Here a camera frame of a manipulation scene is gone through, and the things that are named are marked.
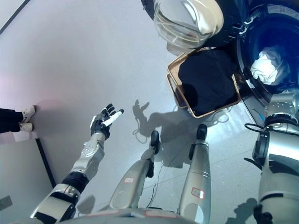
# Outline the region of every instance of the floor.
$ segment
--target floor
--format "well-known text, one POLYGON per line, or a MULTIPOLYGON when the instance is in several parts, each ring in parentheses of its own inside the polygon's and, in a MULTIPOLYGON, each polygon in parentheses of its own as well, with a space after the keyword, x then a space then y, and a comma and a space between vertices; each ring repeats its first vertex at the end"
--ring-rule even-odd
POLYGON ((212 173, 212 224, 253 224, 260 172, 251 157, 257 135, 241 102, 204 119, 176 107, 166 82, 166 50, 139 1, 31 1, 0 36, 0 106, 37 105, 35 132, 7 134, 8 141, 39 137, 56 182, 89 140, 92 116, 113 103, 124 115, 111 127, 105 158, 86 187, 76 216, 109 202, 125 171, 140 158, 153 129, 161 133, 155 176, 139 206, 177 211, 200 123, 208 126, 212 173), (140 125, 135 115, 147 118, 140 125))

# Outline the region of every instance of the wall outlet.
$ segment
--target wall outlet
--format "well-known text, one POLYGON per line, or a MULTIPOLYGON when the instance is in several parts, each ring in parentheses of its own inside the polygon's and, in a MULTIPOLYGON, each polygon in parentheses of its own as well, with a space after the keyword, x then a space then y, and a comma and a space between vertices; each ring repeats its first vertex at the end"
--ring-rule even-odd
POLYGON ((3 209, 6 209, 12 205, 13 205, 13 202, 11 201, 10 196, 0 199, 0 211, 2 211, 3 209))

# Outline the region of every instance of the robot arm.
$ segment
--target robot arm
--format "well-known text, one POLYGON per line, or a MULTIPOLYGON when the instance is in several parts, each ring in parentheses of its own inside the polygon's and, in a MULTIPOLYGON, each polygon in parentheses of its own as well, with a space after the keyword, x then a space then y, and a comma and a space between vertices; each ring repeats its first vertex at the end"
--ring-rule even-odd
POLYGON ((91 138, 84 144, 80 158, 62 183, 37 206, 31 218, 44 224, 53 224, 73 218, 76 204, 85 186, 96 175, 99 163, 104 158, 104 141, 109 138, 110 125, 123 114, 114 111, 112 104, 105 107, 91 122, 91 138))
POLYGON ((257 224, 297 224, 299 220, 299 90, 273 95, 252 161, 262 170, 257 224))

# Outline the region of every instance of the washing machine door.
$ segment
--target washing machine door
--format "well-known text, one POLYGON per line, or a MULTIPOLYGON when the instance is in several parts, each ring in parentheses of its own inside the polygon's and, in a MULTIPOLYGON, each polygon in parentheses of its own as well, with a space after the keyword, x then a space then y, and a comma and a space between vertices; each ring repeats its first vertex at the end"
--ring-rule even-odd
POLYGON ((236 40, 249 20, 248 0, 216 0, 216 2, 223 13, 223 27, 203 47, 220 47, 236 40))
POLYGON ((142 0, 167 42, 182 49, 219 47, 235 40, 248 20, 248 0, 142 0))

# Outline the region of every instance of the white cloth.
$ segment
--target white cloth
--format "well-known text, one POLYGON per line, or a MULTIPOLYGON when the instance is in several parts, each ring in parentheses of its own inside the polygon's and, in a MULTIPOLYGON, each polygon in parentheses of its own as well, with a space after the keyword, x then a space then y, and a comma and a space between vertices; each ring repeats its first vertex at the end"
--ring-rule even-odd
POLYGON ((290 74, 290 66, 283 59, 285 50, 280 46, 264 48, 251 67, 253 78, 266 85, 278 85, 290 74))

